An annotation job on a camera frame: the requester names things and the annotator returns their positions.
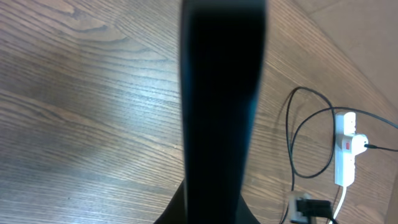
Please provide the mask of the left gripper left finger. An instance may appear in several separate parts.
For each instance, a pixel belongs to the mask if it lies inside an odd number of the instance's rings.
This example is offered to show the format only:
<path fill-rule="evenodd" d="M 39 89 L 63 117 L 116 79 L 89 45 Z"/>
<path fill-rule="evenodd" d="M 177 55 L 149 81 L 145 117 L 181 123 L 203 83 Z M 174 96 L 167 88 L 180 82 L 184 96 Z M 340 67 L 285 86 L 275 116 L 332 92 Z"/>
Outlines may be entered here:
<path fill-rule="evenodd" d="M 182 182 L 171 201 L 154 224 L 186 224 L 185 191 Z"/>

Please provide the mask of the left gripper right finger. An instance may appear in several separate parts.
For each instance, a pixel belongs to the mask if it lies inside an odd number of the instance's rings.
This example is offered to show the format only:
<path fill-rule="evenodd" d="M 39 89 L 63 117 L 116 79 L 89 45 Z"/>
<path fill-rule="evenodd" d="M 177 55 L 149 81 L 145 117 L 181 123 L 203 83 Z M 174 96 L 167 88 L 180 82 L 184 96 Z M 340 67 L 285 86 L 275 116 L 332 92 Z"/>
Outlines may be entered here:
<path fill-rule="evenodd" d="M 242 195 L 239 196 L 238 200 L 238 224 L 260 224 L 250 211 Z"/>

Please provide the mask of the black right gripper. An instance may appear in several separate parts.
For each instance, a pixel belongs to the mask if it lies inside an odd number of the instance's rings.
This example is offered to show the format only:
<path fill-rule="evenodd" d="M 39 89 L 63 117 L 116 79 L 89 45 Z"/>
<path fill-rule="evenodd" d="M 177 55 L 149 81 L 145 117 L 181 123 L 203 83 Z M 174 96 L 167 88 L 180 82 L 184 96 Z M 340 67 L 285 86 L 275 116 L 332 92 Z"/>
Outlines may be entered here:
<path fill-rule="evenodd" d="M 296 202 L 297 211 L 304 217 L 332 218 L 331 202 L 327 200 L 304 199 Z"/>

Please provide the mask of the Samsung Galaxy smartphone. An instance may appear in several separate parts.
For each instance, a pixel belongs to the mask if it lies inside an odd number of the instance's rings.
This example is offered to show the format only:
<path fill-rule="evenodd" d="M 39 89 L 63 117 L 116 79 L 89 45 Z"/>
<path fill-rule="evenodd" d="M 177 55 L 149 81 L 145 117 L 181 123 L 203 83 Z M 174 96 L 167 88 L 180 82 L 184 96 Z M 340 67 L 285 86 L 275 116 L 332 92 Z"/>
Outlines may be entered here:
<path fill-rule="evenodd" d="M 261 82 L 264 1 L 184 1 L 180 86 L 189 223 L 234 223 Z"/>

